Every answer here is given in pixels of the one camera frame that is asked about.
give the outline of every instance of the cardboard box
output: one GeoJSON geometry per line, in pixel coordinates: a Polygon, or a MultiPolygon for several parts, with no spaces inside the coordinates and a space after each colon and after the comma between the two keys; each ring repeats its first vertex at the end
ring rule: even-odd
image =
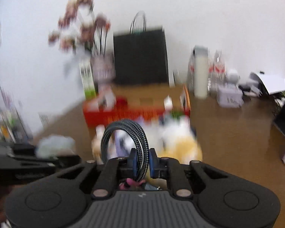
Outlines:
{"type": "Polygon", "coordinates": [[[190,116],[190,100],[185,86],[170,88],[168,84],[153,84],[146,86],[114,86],[112,91],[117,99],[125,98],[127,106],[114,107],[112,110],[102,109],[99,105],[106,99],[104,92],[97,98],[83,103],[83,113],[88,127],[103,124],[108,125],[120,119],[145,120],[156,119],[164,112],[164,99],[169,95],[173,102],[173,111],[190,116]]]}

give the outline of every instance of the black cable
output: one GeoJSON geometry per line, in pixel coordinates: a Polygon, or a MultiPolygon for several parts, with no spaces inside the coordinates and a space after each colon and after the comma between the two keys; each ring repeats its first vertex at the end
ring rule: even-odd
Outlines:
{"type": "Polygon", "coordinates": [[[145,177],[149,166],[149,145],[144,130],[133,120],[123,119],[112,122],[107,126],[101,140],[102,161],[106,163],[108,160],[108,144],[110,137],[115,130],[123,130],[127,132],[134,141],[137,152],[137,175],[134,180],[142,180],[145,177]]]}

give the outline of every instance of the pink object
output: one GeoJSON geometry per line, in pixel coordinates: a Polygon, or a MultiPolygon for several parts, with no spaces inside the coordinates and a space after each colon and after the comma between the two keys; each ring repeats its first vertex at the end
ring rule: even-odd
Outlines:
{"type": "Polygon", "coordinates": [[[107,25],[107,18],[104,15],[98,15],[95,19],[95,25],[97,28],[105,28],[107,25]]]}
{"type": "MultiPolygon", "coordinates": [[[[140,185],[142,185],[142,184],[145,183],[146,181],[145,181],[145,180],[141,180],[141,181],[139,181],[139,182],[135,182],[133,179],[127,178],[127,179],[125,180],[125,182],[126,182],[130,187],[139,187],[140,185]]],[[[125,186],[125,183],[121,183],[121,184],[119,185],[119,189],[120,189],[120,190],[128,190],[129,187],[126,187],[126,186],[125,186]]]]}

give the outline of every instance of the white wall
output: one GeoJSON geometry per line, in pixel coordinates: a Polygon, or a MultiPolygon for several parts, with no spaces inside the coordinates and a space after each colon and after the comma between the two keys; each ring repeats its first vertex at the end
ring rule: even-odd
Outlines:
{"type": "MultiPolygon", "coordinates": [[[[0,0],[0,84],[34,133],[39,112],[62,113],[84,98],[77,60],[47,44],[67,1],[0,0]]],[[[285,0],[95,0],[94,10],[112,32],[128,30],[144,10],[147,27],[165,29],[170,73],[186,70],[191,48],[204,45],[222,49],[243,79],[259,70],[285,75],[285,0]]]]}

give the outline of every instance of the yellow plush toy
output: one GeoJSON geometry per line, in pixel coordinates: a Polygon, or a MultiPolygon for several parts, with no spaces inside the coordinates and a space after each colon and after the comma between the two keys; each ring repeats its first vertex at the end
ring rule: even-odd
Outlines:
{"type": "MultiPolygon", "coordinates": [[[[190,120],[187,116],[182,116],[179,120],[169,121],[163,126],[160,134],[164,147],[153,145],[152,140],[149,140],[148,130],[146,130],[149,148],[155,148],[159,158],[175,158],[181,164],[189,164],[191,160],[203,160],[201,147],[191,131],[190,120]]],[[[156,187],[166,188],[166,181],[163,179],[151,179],[149,173],[146,179],[156,187]]]]}

